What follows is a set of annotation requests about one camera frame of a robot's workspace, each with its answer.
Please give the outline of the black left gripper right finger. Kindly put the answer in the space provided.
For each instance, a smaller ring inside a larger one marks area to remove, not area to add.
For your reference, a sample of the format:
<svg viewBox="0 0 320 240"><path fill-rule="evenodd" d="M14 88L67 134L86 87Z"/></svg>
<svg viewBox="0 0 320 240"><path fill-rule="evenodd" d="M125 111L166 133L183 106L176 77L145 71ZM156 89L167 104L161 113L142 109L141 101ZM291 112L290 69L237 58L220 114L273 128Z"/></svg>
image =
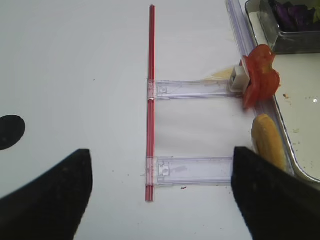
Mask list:
<svg viewBox="0 0 320 240"><path fill-rule="evenodd" d="M318 240L320 192L246 147L235 147L231 188L254 240Z"/></svg>

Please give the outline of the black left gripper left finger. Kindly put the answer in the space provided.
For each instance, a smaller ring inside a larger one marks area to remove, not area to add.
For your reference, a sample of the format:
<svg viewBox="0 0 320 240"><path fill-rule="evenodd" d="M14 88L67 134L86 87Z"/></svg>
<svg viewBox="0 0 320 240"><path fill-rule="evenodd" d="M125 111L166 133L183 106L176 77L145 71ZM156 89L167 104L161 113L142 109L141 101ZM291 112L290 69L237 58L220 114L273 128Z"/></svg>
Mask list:
<svg viewBox="0 0 320 240"><path fill-rule="evenodd" d="M93 189L91 153L78 149L37 179L1 198L2 240L72 240Z"/></svg>

